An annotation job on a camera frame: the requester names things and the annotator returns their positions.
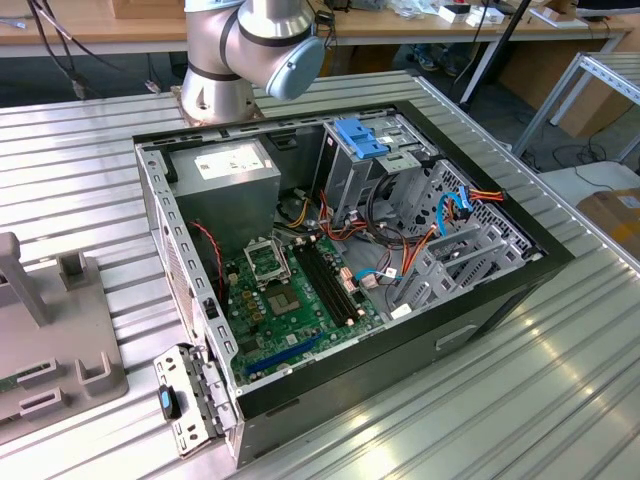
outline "metal shelf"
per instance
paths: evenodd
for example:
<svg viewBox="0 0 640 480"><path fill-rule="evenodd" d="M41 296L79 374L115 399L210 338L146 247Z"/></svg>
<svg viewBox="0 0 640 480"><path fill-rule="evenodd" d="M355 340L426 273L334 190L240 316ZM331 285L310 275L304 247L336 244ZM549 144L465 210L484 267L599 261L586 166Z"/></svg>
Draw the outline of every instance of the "metal shelf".
<svg viewBox="0 0 640 480"><path fill-rule="evenodd" d="M515 155L521 156L524 153L535 132L546 121L551 109L581 70L584 70L588 75L584 75L577 82L566 100L558 108L551 119L553 125L560 123L562 117L582 93L591 76L603 81L636 105L640 105L640 53L579 53L514 145L513 153ZM624 160L639 143L640 134L620 152L618 160Z"/></svg>

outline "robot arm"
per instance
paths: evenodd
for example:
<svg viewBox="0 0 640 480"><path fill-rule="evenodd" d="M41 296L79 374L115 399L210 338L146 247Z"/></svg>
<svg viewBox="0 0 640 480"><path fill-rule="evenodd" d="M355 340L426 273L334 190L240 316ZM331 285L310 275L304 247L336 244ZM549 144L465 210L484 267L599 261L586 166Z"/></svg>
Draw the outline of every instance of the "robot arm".
<svg viewBox="0 0 640 480"><path fill-rule="evenodd" d="M305 0L186 0L189 70L182 107L201 123L246 119L251 83L280 100L318 76L323 42Z"/></svg>

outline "expansion slot bracket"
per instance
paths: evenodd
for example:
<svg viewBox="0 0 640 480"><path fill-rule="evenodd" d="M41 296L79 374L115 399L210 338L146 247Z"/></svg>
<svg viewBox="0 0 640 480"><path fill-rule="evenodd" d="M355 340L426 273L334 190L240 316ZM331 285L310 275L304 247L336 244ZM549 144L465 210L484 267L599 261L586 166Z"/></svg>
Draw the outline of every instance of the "expansion slot bracket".
<svg viewBox="0 0 640 480"><path fill-rule="evenodd" d="M187 457L237 424L224 382L199 347L175 345L153 364L158 397L181 457Z"/></svg>

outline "metal workbench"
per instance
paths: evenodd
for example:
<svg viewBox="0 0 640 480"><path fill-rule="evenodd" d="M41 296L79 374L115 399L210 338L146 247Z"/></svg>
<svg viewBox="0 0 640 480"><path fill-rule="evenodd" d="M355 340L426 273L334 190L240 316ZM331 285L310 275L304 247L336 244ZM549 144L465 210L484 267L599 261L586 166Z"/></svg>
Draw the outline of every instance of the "metal workbench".
<svg viewBox="0 0 640 480"><path fill-rule="evenodd" d="M497 330L263 457L237 478L632 478L640 471L638 262L435 88L334 77L267 115L409 99L578 258ZM181 461L151 359L185 340L143 211L130 137L183 126L169 95L0 111L0 224L37 267L98 258L129 393L0 446L3 478L220 479L221 443Z"/></svg>
<svg viewBox="0 0 640 480"><path fill-rule="evenodd" d="M640 53L578 53L513 146L514 155L521 156L524 153L535 132L546 121L553 107L572 85L574 77L579 72L584 72L582 78L576 82L551 118L552 125L560 123L592 77L606 83L636 105L640 105ZM640 144L640 133L618 154L616 161L623 162L638 144Z"/></svg>

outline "wooden desk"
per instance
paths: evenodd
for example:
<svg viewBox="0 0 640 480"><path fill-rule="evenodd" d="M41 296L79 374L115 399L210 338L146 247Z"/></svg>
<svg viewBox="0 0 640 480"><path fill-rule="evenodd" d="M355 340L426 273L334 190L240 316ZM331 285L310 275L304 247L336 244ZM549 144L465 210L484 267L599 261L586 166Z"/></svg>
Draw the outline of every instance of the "wooden desk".
<svg viewBox="0 0 640 480"><path fill-rule="evenodd" d="M109 0L51 0L51 6L60 23L99 54L148 53L186 50L186 28L183 19L166 20L116 20L111 14ZM312 0L316 8L320 0ZM28 10L24 0L2 0L0 16L20 15ZM594 24L587 29L556 29L538 19L521 22L512 36L513 41L578 40L606 38L602 51L611 52L631 28L624 22L612 19L609 25ZM0 57L44 56L33 21L27 22L27 30L0 24ZM409 43L459 43L471 42L476 28L466 23L451 24L437 16L407 20L391 10L365 12L352 10L336 12L336 25L340 46L389 45ZM463 96L466 100L494 52L498 40L506 28L506 21L498 26L486 26L478 36L489 46L476 69ZM45 25L47 38L58 43L58 37L49 25ZM54 45L61 53L59 45ZM81 54L72 47L74 55Z"/></svg>

